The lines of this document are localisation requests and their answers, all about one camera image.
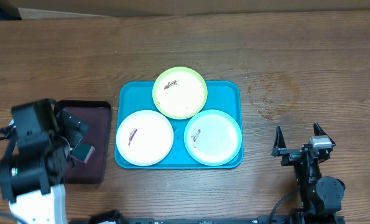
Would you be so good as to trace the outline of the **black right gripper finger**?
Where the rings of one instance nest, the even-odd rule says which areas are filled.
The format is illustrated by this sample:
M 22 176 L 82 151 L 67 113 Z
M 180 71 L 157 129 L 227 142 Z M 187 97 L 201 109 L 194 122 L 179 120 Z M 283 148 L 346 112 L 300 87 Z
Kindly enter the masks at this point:
M 275 135 L 275 143 L 274 143 L 274 149 L 285 149 L 285 140 L 284 135 L 282 134 L 282 130 L 280 125 L 277 125 L 276 127 L 276 135 Z
M 314 136 L 324 136 L 324 135 L 326 135 L 326 133 L 321 128 L 321 126 L 318 124 L 318 122 L 315 122 L 313 124 L 313 131 L 314 131 Z

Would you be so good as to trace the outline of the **green pink sponge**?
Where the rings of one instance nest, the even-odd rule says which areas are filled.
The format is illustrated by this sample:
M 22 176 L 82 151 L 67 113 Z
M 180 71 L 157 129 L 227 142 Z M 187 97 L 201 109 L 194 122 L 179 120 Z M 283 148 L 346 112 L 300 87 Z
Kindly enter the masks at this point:
M 95 151 L 95 147 L 90 144 L 79 143 L 71 152 L 71 157 L 76 161 L 87 163 Z

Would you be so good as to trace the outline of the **white plate with stain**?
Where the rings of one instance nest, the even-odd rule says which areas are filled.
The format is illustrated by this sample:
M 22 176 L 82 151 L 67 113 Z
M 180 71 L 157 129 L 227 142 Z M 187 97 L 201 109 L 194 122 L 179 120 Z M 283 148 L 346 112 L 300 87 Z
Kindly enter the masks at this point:
M 140 110 L 130 114 L 119 125 L 116 147 L 130 164 L 151 166 L 168 155 L 173 137 L 173 127 L 164 115 L 152 110 Z

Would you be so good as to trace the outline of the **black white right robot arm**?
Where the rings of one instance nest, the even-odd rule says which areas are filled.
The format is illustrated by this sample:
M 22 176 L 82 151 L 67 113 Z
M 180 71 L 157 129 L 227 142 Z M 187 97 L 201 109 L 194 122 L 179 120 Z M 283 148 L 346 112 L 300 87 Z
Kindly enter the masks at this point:
M 342 208 L 345 184 L 337 178 L 322 176 L 319 164 L 330 158 L 336 143 L 318 123 L 313 124 L 314 135 L 300 149 L 287 148 L 280 126 L 276 128 L 271 155 L 281 157 L 282 166 L 292 166 L 297 188 L 279 200 L 272 209 L 269 223 L 344 223 L 337 212 Z M 293 209 L 289 216 L 275 217 L 278 207 L 288 198 L 300 194 L 301 208 Z

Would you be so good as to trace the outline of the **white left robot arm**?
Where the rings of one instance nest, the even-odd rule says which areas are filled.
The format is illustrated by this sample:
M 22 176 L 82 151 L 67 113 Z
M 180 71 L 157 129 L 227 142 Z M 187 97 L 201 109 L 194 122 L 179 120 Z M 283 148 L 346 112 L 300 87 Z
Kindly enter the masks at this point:
M 65 169 L 88 124 L 44 99 L 11 109 L 0 189 L 18 223 L 66 223 Z

